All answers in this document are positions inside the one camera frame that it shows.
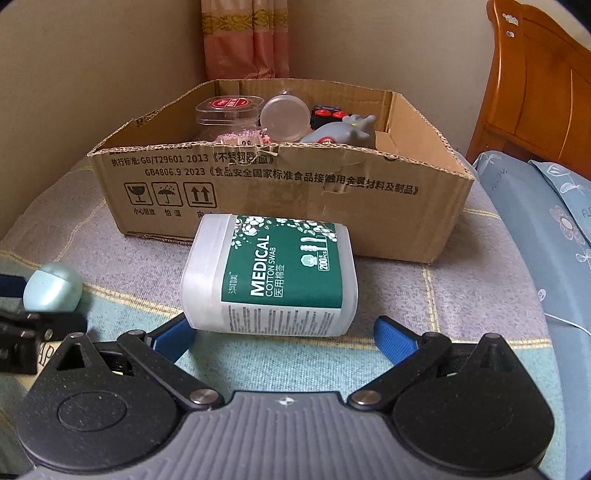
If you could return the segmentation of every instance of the white plastic container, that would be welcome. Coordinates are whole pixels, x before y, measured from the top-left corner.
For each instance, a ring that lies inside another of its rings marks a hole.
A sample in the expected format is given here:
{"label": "white plastic container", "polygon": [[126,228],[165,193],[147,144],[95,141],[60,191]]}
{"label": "white plastic container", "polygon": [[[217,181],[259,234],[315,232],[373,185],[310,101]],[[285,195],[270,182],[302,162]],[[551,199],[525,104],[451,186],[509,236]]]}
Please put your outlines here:
{"label": "white plastic container", "polygon": [[310,110],[294,95],[277,95],[261,111],[261,127],[274,142],[297,142],[310,130]]}
{"label": "white plastic container", "polygon": [[200,330],[343,335],[358,299],[349,232],[339,223],[205,215],[180,297]]}

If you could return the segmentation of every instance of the bed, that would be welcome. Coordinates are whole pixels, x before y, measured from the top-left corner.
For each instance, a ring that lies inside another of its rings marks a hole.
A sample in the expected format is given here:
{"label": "bed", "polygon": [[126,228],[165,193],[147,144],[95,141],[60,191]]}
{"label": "bed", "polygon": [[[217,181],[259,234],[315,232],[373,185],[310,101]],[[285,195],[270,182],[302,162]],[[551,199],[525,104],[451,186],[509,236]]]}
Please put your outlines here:
{"label": "bed", "polygon": [[[0,271],[29,277],[47,261],[77,269],[79,309],[89,335],[112,340],[146,331],[179,312],[178,285],[189,246],[122,235],[85,160],[35,199],[0,242]],[[374,346],[372,327],[388,314],[416,332],[441,331],[476,342],[499,332],[515,349],[556,419],[543,469],[564,478],[564,414],[554,351],[537,291],[491,201],[474,183],[458,224],[433,265],[355,259],[359,307],[348,334],[332,339],[270,338],[199,332],[178,364],[221,389],[340,391],[344,396],[391,364]],[[2,307],[14,307],[6,301]],[[45,344],[39,368],[56,345]],[[0,472],[28,467],[11,418],[31,377],[0,375]]]}
{"label": "bed", "polygon": [[[487,9],[495,55],[467,159],[476,160],[548,314],[566,414],[566,478],[574,480],[591,470],[591,338],[556,317],[591,330],[589,243],[580,235],[570,242],[561,229],[573,214],[543,171],[568,179],[565,166],[591,179],[591,52],[537,8],[493,0]],[[530,160],[547,164],[540,170]]]}

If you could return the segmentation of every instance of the this way up arrows symbol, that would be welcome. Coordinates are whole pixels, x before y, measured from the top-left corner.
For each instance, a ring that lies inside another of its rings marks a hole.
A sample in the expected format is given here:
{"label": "this way up arrows symbol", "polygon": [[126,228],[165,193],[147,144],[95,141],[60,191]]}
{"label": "this way up arrows symbol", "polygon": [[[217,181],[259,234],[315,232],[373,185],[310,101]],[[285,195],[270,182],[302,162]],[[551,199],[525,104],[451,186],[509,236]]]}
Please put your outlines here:
{"label": "this way up arrows symbol", "polygon": [[[203,193],[203,202],[199,200],[199,192]],[[197,187],[193,187],[191,193],[195,198],[195,203],[211,203],[209,201],[209,190],[206,187],[203,187],[201,190],[197,190]]]}

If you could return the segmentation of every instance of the wall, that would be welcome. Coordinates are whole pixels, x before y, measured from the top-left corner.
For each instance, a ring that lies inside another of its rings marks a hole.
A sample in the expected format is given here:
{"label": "wall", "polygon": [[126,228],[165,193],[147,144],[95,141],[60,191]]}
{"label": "wall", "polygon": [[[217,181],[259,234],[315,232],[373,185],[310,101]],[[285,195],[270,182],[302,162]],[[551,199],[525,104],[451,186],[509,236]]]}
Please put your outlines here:
{"label": "wall", "polygon": [[[591,48],[591,35],[556,0],[530,2]],[[291,0],[290,75],[400,92],[464,154],[494,51],[485,6],[486,0]]]}
{"label": "wall", "polygon": [[0,12],[0,238],[132,117],[204,81],[196,0],[14,0]]}

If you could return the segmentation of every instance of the pink curtain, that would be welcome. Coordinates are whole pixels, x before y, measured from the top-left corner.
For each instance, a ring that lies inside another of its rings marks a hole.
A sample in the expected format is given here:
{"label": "pink curtain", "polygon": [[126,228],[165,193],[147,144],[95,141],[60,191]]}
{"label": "pink curtain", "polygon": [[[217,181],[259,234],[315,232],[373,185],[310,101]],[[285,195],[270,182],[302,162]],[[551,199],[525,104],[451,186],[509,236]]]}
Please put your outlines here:
{"label": "pink curtain", "polygon": [[289,76],[287,0],[202,0],[207,76]]}

